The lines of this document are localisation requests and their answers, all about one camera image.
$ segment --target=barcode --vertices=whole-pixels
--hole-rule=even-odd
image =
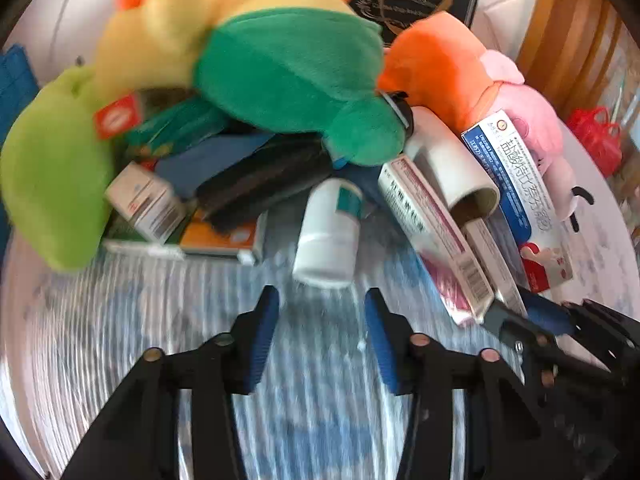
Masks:
[[[486,286],[484,276],[480,269],[478,269],[478,266],[476,266],[476,263],[473,260],[467,260],[460,265],[460,270],[471,289],[471,293],[474,295],[474,299],[478,302],[484,300],[490,292]]]
[[[167,204],[164,210],[158,215],[158,218],[162,218],[158,226],[154,229],[154,237],[161,240],[166,232],[174,225],[174,222],[178,219],[180,213],[173,204]]]

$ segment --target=lime green plush toy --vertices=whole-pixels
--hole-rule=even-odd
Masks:
[[[377,165],[404,127],[376,92],[380,27],[343,0],[142,0],[116,13],[98,44],[105,98],[195,87],[261,129],[321,132],[334,158]]]
[[[2,147],[9,218],[55,270],[88,264],[109,217],[112,147],[98,140],[93,122],[103,105],[91,68],[66,70],[23,110]]]

